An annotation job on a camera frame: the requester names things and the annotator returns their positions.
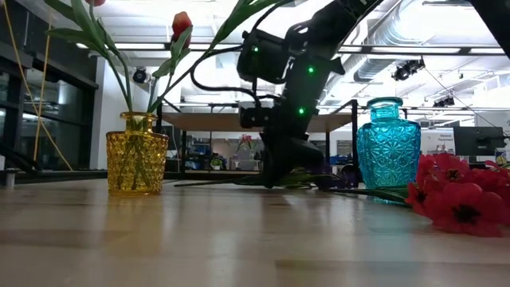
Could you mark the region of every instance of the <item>yellow rope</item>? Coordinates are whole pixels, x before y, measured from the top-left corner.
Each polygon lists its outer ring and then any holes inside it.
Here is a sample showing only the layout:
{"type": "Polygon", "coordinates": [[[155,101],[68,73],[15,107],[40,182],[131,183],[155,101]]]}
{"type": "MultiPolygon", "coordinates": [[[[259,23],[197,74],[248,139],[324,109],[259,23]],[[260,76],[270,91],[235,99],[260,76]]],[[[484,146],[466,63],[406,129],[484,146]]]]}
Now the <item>yellow rope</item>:
{"type": "MultiPolygon", "coordinates": [[[[30,91],[30,87],[29,87],[29,84],[28,82],[26,81],[26,77],[25,77],[25,73],[23,71],[23,67],[22,67],[22,62],[19,58],[19,54],[18,54],[18,47],[16,46],[16,41],[14,40],[14,33],[13,33],[13,26],[11,25],[10,23],[10,17],[9,17],[9,11],[7,9],[7,0],[5,0],[3,2],[3,8],[4,8],[4,11],[6,12],[6,20],[7,20],[7,27],[9,28],[9,33],[10,33],[10,40],[12,41],[13,43],[13,48],[14,48],[14,53],[16,55],[16,60],[18,61],[18,68],[19,68],[19,71],[20,71],[20,74],[22,75],[22,79],[23,79],[23,83],[25,84],[25,88],[26,88],[26,91],[28,92],[29,96],[30,96],[30,101],[32,102],[32,107],[33,107],[33,110],[36,112],[37,114],[37,117],[40,119],[41,118],[41,113],[39,113],[39,111],[37,110],[37,107],[33,101],[33,97],[32,97],[32,93],[30,91]]],[[[57,150],[58,152],[58,155],[62,158],[62,160],[64,160],[65,164],[67,164],[68,168],[70,171],[73,170],[73,168],[71,167],[71,165],[68,163],[68,161],[65,159],[65,157],[62,155],[61,153],[61,150],[58,148],[57,144],[55,143],[55,141],[53,140],[53,138],[51,137],[51,135],[49,134],[48,132],[48,129],[46,128],[45,124],[43,122],[41,122],[41,126],[42,128],[45,130],[46,132],[46,135],[48,136],[48,139],[49,141],[52,143],[52,145],[55,147],[55,149],[57,150]]]]}
{"type": "MultiPolygon", "coordinates": [[[[51,10],[48,16],[48,29],[51,29],[51,23],[53,20],[51,10]]],[[[46,36],[46,50],[45,50],[45,63],[42,71],[42,85],[41,85],[41,97],[39,99],[39,113],[37,114],[37,132],[35,134],[35,147],[33,147],[33,161],[37,160],[37,148],[39,146],[39,132],[41,131],[42,119],[39,115],[42,112],[42,98],[45,95],[45,84],[46,84],[46,68],[48,67],[48,54],[49,54],[49,39],[50,36],[46,36]]]]}

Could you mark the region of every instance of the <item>ductwork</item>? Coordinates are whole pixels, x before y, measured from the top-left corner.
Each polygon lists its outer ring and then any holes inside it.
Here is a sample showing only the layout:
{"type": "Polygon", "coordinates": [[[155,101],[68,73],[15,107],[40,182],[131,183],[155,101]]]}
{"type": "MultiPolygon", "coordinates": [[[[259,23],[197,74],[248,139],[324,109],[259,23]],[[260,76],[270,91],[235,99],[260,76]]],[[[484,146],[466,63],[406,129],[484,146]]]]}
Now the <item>ductwork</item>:
{"type": "MultiPolygon", "coordinates": [[[[434,36],[429,29],[428,15],[420,11],[423,0],[402,0],[387,15],[380,27],[363,41],[364,45],[422,45],[434,36]]],[[[396,59],[369,58],[367,55],[354,54],[343,64],[346,74],[334,75],[326,84],[321,98],[331,94],[331,90],[342,79],[367,83],[375,76],[394,64],[396,59]]]]}

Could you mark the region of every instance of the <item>camera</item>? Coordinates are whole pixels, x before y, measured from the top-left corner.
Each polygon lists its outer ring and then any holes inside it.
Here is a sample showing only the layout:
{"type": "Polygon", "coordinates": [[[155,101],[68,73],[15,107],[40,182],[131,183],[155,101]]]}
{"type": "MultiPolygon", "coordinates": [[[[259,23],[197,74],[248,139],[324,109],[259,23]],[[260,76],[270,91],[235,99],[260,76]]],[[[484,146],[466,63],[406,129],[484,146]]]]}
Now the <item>camera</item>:
{"type": "Polygon", "coordinates": [[[405,81],[409,79],[410,76],[417,73],[418,70],[423,68],[425,68],[423,58],[421,60],[406,61],[405,63],[397,66],[397,70],[391,75],[391,77],[395,81],[405,81]]]}
{"type": "Polygon", "coordinates": [[[138,84],[146,84],[151,80],[151,74],[147,73],[147,67],[136,67],[133,81],[138,84]]]}

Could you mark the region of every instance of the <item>turquoise glass vase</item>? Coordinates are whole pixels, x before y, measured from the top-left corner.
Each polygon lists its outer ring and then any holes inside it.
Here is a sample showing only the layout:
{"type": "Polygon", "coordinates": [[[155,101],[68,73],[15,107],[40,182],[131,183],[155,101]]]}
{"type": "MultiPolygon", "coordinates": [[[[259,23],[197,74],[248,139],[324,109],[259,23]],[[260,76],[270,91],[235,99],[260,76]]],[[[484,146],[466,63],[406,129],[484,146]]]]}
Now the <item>turquoise glass vase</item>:
{"type": "Polygon", "coordinates": [[[367,106],[371,122],[358,130],[357,138],[365,185],[371,189],[413,182],[420,156],[420,125],[399,118],[401,98],[376,98],[368,101],[367,106]]]}

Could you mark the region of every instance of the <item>glass vase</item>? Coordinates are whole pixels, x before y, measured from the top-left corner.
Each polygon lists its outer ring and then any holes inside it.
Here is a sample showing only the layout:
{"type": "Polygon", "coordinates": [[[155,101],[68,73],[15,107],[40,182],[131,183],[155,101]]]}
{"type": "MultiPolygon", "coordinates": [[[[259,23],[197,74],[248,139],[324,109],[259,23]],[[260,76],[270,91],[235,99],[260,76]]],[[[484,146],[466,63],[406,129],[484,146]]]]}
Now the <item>glass vase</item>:
{"type": "Polygon", "coordinates": [[[420,125],[399,118],[401,98],[377,98],[367,106],[371,122],[358,130],[357,138],[359,167],[367,188],[413,182],[420,156],[420,125]]]}
{"type": "Polygon", "coordinates": [[[124,132],[107,138],[108,193],[110,195],[157,195],[163,184],[168,137],[152,132],[156,116],[123,112],[124,132]]]}

